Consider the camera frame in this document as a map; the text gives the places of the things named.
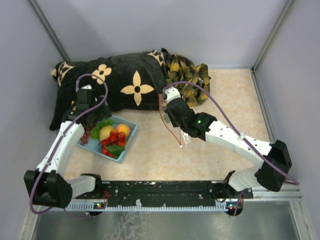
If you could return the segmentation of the clear zip bag orange zipper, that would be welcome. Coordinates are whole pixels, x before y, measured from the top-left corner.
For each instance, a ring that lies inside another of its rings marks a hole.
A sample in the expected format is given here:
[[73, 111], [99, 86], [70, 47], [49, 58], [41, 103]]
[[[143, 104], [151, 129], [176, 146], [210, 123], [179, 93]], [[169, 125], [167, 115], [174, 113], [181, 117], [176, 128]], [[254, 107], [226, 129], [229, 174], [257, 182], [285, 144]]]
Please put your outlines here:
[[164, 127], [177, 141], [179, 148], [183, 150], [185, 146], [189, 145], [192, 142], [192, 138], [188, 133], [185, 133], [180, 126], [173, 123], [167, 109], [167, 101], [161, 94], [158, 95], [158, 112]]

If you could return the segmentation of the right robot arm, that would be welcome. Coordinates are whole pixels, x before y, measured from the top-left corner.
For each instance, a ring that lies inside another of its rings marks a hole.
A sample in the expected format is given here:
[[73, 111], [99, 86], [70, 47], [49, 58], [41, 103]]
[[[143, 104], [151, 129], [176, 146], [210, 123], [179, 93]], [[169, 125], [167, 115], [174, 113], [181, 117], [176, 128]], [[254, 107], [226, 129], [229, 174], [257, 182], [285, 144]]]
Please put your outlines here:
[[228, 175], [223, 185], [227, 197], [235, 198], [241, 191], [259, 186], [272, 192], [281, 190], [292, 167], [288, 147], [283, 141], [271, 143], [237, 134], [216, 117], [205, 112], [195, 113], [181, 98], [169, 100], [166, 107], [173, 127], [192, 138], [223, 146], [253, 164]]

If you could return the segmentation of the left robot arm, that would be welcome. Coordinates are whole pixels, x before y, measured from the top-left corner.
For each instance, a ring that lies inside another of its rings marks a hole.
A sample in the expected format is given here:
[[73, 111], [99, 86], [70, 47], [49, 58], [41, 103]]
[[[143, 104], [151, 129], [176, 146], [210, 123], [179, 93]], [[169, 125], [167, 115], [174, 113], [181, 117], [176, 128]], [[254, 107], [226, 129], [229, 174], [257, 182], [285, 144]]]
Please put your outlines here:
[[88, 194], [97, 199], [103, 195], [104, 186], [97, 174], [84, 173], [66, 180], [65, 170], [72, 152], [89, 126], [99, 117], [110, 117], [106, 96], [98, 96], [93, 89], [77, 91], [76, 109], [69, 108], [62, 117], [58, 134], [41, 163], [35, 170], [27, 170], [23, 180], [29, 195], [29, 208], [34, 206], [65, 209], [72, 199]]

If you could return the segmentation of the purple grape bunch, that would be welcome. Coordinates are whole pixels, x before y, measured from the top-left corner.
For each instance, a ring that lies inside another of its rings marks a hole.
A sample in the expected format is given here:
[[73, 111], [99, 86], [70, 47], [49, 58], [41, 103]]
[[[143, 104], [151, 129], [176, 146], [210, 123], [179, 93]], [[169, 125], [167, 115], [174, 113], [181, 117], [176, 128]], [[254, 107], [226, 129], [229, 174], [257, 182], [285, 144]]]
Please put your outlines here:
[[84, 146], [88, 143], [91, 135], [92, 135], [93, 126], [89, 126], [83, 133], [82, 137], [80, 138], [80, 145]]

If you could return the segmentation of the red cherry tomato bunch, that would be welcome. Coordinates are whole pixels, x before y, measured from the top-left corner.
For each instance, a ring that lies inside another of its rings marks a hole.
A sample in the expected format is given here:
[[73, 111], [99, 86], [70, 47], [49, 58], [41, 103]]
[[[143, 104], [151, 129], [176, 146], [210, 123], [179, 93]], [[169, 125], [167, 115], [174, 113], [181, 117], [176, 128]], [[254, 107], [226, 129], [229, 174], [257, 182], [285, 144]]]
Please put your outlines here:
[[108, 138], [100, 142], [101, 153], [105, 156], [117, 159], [125, 151], [127, 143], [126, 133], [112, 130]]

